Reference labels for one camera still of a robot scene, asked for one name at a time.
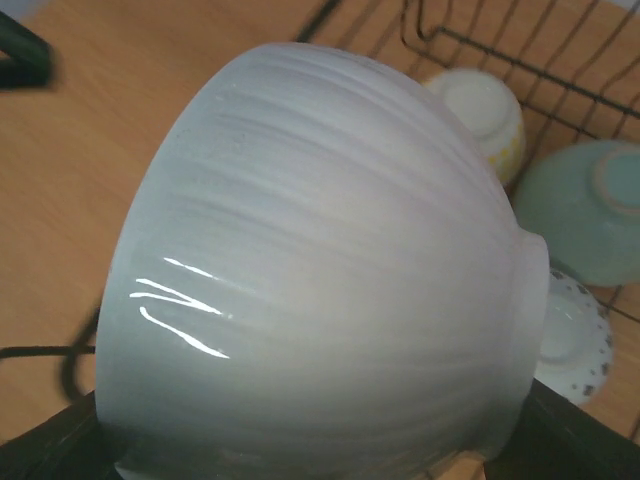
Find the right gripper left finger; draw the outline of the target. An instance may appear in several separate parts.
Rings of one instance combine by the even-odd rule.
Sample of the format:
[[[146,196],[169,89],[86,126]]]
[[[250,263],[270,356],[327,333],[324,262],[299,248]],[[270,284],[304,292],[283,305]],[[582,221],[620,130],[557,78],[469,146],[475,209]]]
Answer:
[[[118,479],[93,393],[1,445],[3,479]]]

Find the yellow patterned bowl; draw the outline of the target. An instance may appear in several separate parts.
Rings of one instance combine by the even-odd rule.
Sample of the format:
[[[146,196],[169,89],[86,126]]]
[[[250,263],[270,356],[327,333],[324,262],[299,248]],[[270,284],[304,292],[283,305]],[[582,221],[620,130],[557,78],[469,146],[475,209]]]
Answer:
[[[497,77],[470,68],[443,71],[423,86],[469,130],[501,184],[509,185],[526,152],[522,110],[512,90]]]

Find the celadon green bowl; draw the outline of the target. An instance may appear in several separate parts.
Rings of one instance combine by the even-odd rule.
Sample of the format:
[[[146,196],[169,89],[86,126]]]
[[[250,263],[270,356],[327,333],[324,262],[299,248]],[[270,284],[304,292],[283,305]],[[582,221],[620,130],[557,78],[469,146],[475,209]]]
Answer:
[[[639,146],[594,140],[530,167],[513,196],[519,225],[541,235],[553,267],[577,281],[639,281]]]

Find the red dotted pattern bowl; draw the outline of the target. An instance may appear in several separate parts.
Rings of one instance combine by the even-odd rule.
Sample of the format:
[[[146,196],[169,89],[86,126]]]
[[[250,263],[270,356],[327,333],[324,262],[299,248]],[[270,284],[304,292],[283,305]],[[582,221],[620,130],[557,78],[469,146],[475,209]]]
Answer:
[[[584,285],[552,268],[535,379],[583,405],[606,383],[613,350],[604,307]]]

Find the black wire dish rack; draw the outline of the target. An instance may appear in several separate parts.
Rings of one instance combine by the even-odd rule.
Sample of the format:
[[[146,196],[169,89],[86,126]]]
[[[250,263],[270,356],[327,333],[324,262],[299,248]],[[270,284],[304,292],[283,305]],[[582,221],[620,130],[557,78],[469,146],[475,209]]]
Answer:
[[[51,90],[1,97],[1,342],[65,344],[97,302],[144,168],[226,61],[332,45],[415,78],[486,69],[520,97],[529,154],[639,135],[639,7],[606,1],[53,1],[27,21]]]

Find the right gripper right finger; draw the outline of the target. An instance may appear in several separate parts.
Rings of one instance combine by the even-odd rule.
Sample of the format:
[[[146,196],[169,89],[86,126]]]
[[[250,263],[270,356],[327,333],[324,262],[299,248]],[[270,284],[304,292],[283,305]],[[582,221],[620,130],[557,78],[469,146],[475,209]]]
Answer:
[[[487,479],[637,479],[639,446],[535,380]]]

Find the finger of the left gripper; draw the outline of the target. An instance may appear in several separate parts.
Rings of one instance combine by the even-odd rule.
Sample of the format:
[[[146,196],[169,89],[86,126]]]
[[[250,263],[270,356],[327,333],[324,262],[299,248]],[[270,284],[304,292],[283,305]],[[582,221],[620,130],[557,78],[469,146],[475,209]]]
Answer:
[[[1,89],[47,87],[53,80],[53,50],[41,37],[1,13]]]

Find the plain white ribbed bowl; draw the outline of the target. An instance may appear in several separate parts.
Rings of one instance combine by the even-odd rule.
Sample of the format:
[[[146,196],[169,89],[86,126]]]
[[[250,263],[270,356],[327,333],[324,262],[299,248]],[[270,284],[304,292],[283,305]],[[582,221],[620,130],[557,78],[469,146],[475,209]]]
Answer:
[[[411,479],[495,458],[549,288],[461,123],[372,59],[249,50],[196,94],[121,231],[96,410],[126,479]]]

